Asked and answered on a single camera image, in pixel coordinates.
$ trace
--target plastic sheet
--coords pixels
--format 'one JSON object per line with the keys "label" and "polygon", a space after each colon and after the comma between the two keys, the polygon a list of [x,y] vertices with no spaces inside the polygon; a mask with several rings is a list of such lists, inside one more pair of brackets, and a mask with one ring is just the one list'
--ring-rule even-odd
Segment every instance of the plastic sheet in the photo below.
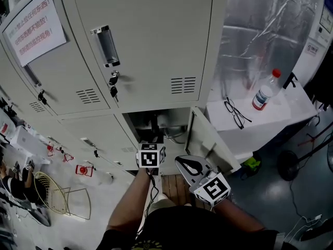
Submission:
{"label": "plastic sheet", "polygon": [[245,98],[273,68],[282,86],[310,32],[318,0],[228,0],[209,100]]}

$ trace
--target wooden floor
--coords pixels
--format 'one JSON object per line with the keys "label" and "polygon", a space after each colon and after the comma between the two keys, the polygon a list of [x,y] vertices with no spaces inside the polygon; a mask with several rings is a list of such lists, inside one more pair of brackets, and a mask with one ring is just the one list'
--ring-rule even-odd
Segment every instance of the wooden floor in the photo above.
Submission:
{"label": "wooden floor", "polygon": [[177,206],[190,203],[192,206],[210,210],[211,207],[190,193],[188,183],[181,174],[162,176],[162,191]]}

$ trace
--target open locker door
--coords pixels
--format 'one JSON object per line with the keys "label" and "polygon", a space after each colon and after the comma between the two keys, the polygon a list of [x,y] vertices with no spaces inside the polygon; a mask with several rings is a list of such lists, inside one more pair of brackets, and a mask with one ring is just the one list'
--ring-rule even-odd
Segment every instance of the open locker door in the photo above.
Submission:
{"label": "open locker door", "polygon": [[201,156],[223,173],[240,169],[235,156],[218,135],[198,107],[191,107],[187,128],[185,151],[188,155]]}

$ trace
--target eyeglasses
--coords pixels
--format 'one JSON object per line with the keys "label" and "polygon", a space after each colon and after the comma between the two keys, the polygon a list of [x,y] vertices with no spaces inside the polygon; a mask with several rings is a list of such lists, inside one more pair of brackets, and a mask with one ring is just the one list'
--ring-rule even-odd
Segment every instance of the eyeglasses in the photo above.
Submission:
{"label": "eyeglasses", "polygon": [[234,121],[240,129],[244,128],[245,120],[247,120],[248,122],[252,122],[252,120],[244,117],[238,111],[238,109],[235,107],[234,102],[231,99],[229,99],[228,97],[227,97],[227,100],[224,101],[224,105],[228,109],[228,111],[234,116]]}

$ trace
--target red tag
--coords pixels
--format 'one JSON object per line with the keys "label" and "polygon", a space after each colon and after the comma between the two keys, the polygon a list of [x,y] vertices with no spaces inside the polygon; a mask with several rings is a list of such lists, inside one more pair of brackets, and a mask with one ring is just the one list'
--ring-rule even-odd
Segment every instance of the red tag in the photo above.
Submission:
{"label": "red tag", "polygon": [[8,125],[5,124],[4,127],[1,130],[1,133],[4,134],[6,132],[6,130],[7,130],[7,128],[8,128]]}

